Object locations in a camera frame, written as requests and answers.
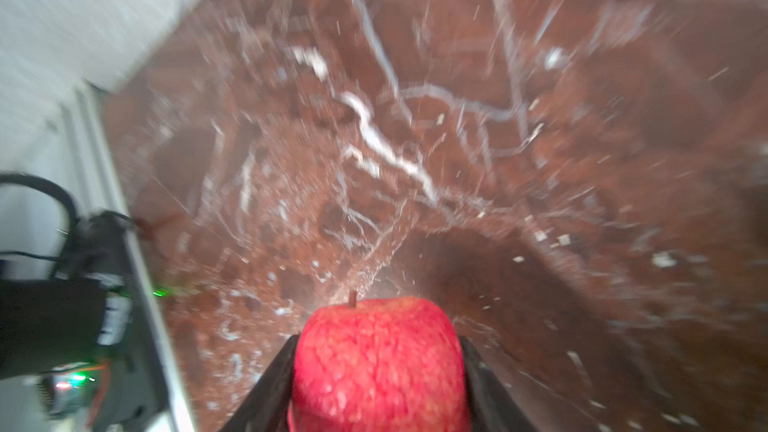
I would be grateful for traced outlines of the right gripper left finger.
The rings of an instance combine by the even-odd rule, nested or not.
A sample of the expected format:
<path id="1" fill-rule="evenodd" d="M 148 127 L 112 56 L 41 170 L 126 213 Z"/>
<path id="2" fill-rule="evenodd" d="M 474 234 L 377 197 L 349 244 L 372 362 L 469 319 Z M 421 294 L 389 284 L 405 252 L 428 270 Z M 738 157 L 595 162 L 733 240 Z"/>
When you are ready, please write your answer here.
<path id="1" fill-rule="evenodd" d="M 299 342 L 291 335 L 220 432 L 289 431 L 294 361 Z"/>

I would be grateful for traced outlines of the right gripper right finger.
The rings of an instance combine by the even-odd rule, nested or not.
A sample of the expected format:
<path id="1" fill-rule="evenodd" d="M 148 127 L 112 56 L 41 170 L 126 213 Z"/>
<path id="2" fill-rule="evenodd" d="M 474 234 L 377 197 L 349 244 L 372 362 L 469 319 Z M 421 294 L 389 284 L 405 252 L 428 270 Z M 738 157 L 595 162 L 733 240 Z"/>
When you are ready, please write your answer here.
<path id="1" fill-rule="evenodd" d="M 536 427 L 505 390 L 469 338 L 459 337 L 471 430 L 535 432 Z"/>

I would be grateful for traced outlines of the red fake apple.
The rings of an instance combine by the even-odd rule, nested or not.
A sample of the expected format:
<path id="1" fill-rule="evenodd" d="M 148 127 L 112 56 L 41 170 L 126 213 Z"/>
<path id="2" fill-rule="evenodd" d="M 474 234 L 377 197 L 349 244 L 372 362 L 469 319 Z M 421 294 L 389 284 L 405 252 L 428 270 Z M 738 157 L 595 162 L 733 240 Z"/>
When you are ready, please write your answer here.
<path id="1" fill-rule="evenodd" d="M 458 335 L 433 302 L 372 299 L 314 312 L 299 336 L 292 431 L 468 431 Z"/>

